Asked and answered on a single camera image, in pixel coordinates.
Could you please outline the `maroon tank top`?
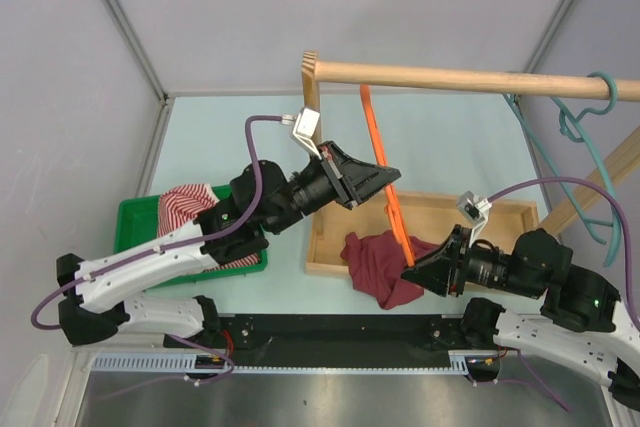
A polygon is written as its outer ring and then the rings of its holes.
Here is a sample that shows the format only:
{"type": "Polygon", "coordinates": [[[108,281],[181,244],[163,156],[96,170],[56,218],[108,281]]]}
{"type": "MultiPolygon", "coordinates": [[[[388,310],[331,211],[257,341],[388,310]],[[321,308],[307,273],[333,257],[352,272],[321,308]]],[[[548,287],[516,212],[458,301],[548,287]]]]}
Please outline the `maroon tank top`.
{"type": "Polygon", "coordinates": [[[424,295],[422,287],[401,278],[406,259],[390,230],[366,237],[349,233],[340,257],[346,262],[353,289],[374,298],[383,310],[424,295]]]}

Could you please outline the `red white striped tank top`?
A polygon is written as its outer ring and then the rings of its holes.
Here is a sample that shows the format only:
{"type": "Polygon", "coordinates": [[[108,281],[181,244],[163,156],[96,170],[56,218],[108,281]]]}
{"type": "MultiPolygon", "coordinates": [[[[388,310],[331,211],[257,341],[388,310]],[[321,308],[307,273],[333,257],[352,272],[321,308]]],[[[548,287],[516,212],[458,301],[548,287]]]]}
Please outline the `red white striped tank top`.
{"type": "MultiPolygon", "coordinates": [[[[231,189],[228,185],[212,187],[210,184],[184,184],[166,191],[158,200],[157,236],[162,237],[176,230],[193,220],[201,211],[212,208],[222,199],[228,198],[230,194],[231,189]]],[[[202,274],[262,271],[265,269],[265,259],[265,253],[251,254],[223,266],[205,269],[202,274]]]]}

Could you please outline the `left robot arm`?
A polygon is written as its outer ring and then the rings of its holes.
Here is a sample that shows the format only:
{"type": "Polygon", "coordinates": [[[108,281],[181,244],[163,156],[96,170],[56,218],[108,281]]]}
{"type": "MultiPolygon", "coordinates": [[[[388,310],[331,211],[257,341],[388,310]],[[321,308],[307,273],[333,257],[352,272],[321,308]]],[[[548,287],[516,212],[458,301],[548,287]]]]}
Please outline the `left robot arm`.
{"type": "Polygon", "coordinates": [[[228,197],[162,237],[102,259],[58,258],[57,280],[65,290],[59,325],[74,346],[122,332],[162,334],[168,345],[186,339],[210,346],[222,330],[212,299],[151,297],[146,289],[257,254],[268,247],[268,234],[332,202],[353,209],[400,176],[396,168],[352,158],[333,141],[290,176],[261,160],[231,181],[228,197]]]}

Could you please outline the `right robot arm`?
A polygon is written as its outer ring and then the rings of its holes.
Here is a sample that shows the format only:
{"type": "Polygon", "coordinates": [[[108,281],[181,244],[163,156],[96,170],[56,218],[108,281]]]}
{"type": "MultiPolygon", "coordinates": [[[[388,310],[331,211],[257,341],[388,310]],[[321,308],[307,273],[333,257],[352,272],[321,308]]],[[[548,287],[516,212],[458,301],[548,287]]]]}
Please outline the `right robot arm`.
{"type": "Polygon", "coordinates": [[[441,297],[468,284],[542,302],[537,324],[487,298],[473,297],[461,323],[473,348],[525,350],[568,367],[639,408],[639,328],[621,294],[600,274],[572,262],[573,252],[542,229],[519,236],[511,253],[472,240],[461,225],[434,251],[405,268],[403,280],[441,297]]]}

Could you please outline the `wooden clothes rack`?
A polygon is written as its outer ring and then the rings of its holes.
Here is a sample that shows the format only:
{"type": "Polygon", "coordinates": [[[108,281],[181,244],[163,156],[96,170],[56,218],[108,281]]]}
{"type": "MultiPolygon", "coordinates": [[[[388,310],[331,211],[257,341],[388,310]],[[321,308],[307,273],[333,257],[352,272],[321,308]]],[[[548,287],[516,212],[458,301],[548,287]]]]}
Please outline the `wooden clothes rack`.
{"type": "MultiPolygon", "coordinates": [[[[349,155],[374,161],[366,121],[356,92],[361,80],[373,87],[395,77],[413,82],[409,71],[429,70],[373,64],[348,64],[318,60],[315,51],[305,51],[301,61],[302,92],[305,103],[321,112],[321,126],[315,140],[334,140],[349,155]],[[349,81],[343,93],[321,94],[321,83],[349,81]]],[[[374,92],[377,122],[383,134],[387,160],[402,177],[394,185],[409,234],[434,244],[449,235],[454,223],[466,221],[455,209],[455,199],[463,191],[491,194],[511,181],[534,174],[533,160],[525,147],[525,137],[515,117],[507,112],[497,95],[460,93],[374,92]]],[[[639,168],[639,127],[621,141],[605,159],[613,181],[621,181],[639,168]]],[[[511,249],[525,227],[536,227],[542,194],[538,187],[516,194],[516,200],[498,200],[485,235],[511,249]]],[[[345,236],[382,234],[390,229],[383,213],[384,194],[348,211],[325,207],[311,217],[310,234],[297,239],[300,252],[293,267],[293,240],[289,252],[290,274],[348,279],[340,258],[345,236]]]]}

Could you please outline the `green plastic tray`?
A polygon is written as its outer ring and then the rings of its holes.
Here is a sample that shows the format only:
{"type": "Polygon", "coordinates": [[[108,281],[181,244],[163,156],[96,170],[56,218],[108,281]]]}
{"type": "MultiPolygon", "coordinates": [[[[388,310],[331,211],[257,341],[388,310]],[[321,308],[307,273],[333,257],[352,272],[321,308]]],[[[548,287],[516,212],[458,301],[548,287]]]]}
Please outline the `green plastic tray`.
{"type": "MultiPolygon", "coordinates": [[[[155,239],[157,236],[157,209],[160,195],[134,198],[122,201],[119,206],[117,227],[115,234],[114,252],[120,253],[130,248],[136,247],[142,243],[155,239]]],[[[266,259],[263,260],[265,269],[268,265],[267,251],[262,250],[259,253],[265,253],[266,259]]],[[[161,287],[170,285],[179,285],[185,283],[195,283],[199,281],[213,280],[223,277],[258,273],[262,271],[245,271],[244,273],[233,273],[230,271],[219,272],[215,274],[202,274],[201,272],[181,277],[173,278],[163,284],[161,287]]]]}

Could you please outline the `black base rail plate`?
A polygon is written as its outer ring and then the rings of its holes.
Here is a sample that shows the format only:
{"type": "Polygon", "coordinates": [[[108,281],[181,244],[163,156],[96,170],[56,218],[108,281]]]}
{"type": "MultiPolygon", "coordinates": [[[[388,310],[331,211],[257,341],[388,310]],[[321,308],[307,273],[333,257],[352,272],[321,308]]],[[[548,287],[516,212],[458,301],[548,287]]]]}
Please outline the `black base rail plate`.
{"type": "Polygon", "coordinates": [[[454,350],[494,350],[491,343],[471,343],[460,317],[441,315],[236,314],[220,318],[213,334],[193,342],[215,348],[233,344],[238,356],[262,359],[291,355],[295,360],[343,359],[360,363],[386,358],[433,360],[454,350]]]}

